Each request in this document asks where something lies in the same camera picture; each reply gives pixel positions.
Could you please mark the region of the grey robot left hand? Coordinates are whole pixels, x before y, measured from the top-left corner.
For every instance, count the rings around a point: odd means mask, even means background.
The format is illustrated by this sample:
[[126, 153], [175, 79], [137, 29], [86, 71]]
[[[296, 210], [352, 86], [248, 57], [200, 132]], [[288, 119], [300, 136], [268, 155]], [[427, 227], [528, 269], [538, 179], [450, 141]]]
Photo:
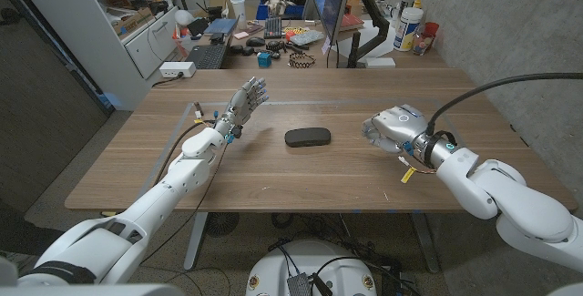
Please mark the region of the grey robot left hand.
[[225, 111], [216, 121], [214, 129], [225, 138], [239, 138], [242, 126], [250, 119], [251, 113], [263, 102], [267, 101], [265, 79], [253, 77], [244, 83], [232, 96]]

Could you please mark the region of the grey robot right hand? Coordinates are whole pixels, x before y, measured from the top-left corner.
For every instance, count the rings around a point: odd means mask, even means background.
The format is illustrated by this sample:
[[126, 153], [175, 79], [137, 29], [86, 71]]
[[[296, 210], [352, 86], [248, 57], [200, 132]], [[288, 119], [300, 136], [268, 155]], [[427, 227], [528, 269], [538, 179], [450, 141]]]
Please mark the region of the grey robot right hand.
[[417, 150], [423, 155], [430, 139], [426, 134], [427, 126], [427, 120], [419, 110], [404, 104], [366, 119], [362, 125], [362, 135], [373, 146], [391, 154], [405, 151], [413, 155]]

